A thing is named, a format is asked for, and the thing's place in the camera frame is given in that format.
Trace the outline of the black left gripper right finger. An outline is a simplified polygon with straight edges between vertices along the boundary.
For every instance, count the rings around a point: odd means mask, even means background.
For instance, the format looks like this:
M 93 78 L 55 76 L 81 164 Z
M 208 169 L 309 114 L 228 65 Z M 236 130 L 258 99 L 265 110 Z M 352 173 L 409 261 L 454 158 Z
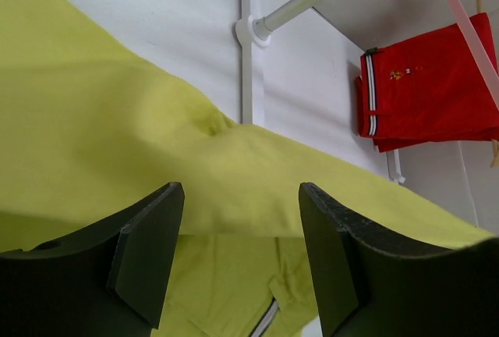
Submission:
M 323 335 L 497 335 L 497 238 L 424 243 L 313 183 L 300 186 L 299 208 Z

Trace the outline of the yellow-green trousers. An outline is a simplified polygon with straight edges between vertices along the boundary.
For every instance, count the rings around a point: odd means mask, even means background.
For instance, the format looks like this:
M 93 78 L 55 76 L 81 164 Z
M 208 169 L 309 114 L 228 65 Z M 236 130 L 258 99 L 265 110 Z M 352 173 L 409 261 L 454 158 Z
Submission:
M 66 0 L 1 0 L 1 33 L 2 211 L 81 223 L 183 185 L 162 336 L 244 336 L 272 300 L 269 335 L 294 335 L 316 316 L 305 181 L 425 243 L 490 238 L 366 170 L 233 122 Z

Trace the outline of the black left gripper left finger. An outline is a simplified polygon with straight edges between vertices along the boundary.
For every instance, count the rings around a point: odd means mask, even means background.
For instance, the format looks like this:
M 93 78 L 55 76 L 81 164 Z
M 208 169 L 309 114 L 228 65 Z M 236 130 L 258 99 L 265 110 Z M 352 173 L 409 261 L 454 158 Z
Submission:
M 180 183 L 31 250 L 1 255 L 4 336 L 149 336 L 163 310 Z

